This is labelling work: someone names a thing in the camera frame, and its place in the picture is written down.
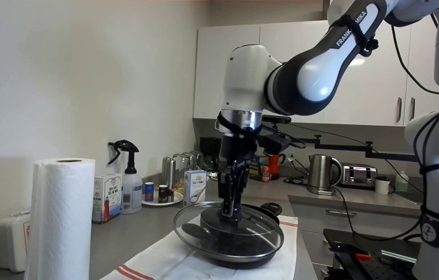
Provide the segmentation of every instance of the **black spray nozzle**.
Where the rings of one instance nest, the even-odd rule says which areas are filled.
[[[136,169],[135,169],[135,153],[139,152],[138,148],[130,141],[128,140],[119,140],[116,142],[109,142],[107,145],[109,146],[113,146],[114,150],[116,151],[116,156],[111,159],[111,161],[109,161],[107,164],[111,164],[113,163],[116,159],[118,159],[118,157],[120,156],[122,151],[127,151],[128,152],[128,166],[127,169],[125,170],[126,174],[135,174],[136,173]]]

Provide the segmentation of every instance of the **kitchen towel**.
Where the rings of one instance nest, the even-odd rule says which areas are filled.
[[[257,269],[216,266],[190,249],[172,231],[102,280],[292,280],[296,269],[298,220],[287,216],[279,218],[285,236],[282,248]]]
[[[95,161],[58,158],[33,166],[25,280],[87,280]]]

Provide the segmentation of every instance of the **franka emika robot arm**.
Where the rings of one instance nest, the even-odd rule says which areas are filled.
[[[226,158],[226,168],[218,176],[224,218],[237,218],[257,145],[277,154],[291,143],[283,133],[259,135],[264,109],[302,116],[323,110],[351,61],[358,54],[369,56],[377,47],[373,37],[384,20],[400,27],[432,13],[439,21],[439,0],[334,0],[328,11],[328,32],[314,48],[285,63],[263,46],[234,49],[227,60],[225,99],[218,116],[221,155]],[[439,85],[439,27],[435,80]],[[413,274],[418,280],[439,280],[439,112],[409,122],[405,135],[420,159],[426,197],[420,219],[423,244]]]

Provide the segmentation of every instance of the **kitchen counter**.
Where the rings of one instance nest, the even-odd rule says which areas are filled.
[[[345,188],[340,190],[351,209],[404,216],[420,215],[419,205],[396,195],[381,195],[372,191]],[[207,182],[206,199],[219,201],[215,181]],[[316,195],[310,193],[304,186],[287,184],[281,179],[270,183],[250,180],[244,190],[242,202],[261,205],[269,201],[280,204],[283,207],[282,215],[285,216],[294,216],[291,203],[342,206],[342,199],[339,196]],[[93,224],[90,279],[102,278],[166,236],[173,230],[173,218],[180,208],[180,203],[170,207],[143,206],[143,209],[136,214],[120,215],[104,225]],[[23,273],[16,274],[0,269],[2,280],[22,280],[23,277]],[[300,232],[297,237],[294,279],[317,279]]]

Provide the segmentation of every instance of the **upper cabinet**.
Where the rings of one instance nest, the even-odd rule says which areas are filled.
[[[193,117],[216,119],[223,103],[228,56],[238,46],[259,44],[259,25],[203,27],[199,30]]]
[[[436,33],[436,27],[429,16],[411,26],[408,69],[424,87],[439,92],[439,86],[434,81]],[[435,110],[439,110],[439,95],[422,90],[408,77],[404,125],[414,117],[420,117]]]
[[[408,62],[410,27],[396,28],[404,62]],[[399,63],[392,30],[382,23],[375,38],[379,48],[370,57],[351,62],[332,102],[323,110],[328,124],[403,126],[407,74]]]
[[[280,62],[286,62],[295,55],[313,48],[328,30],[326,21],[304,21],[301,23],[272,23],[261,25],[259,43],[271,56]],[[293,115],[295,123],[322,123],[323,112],[314,115]]]

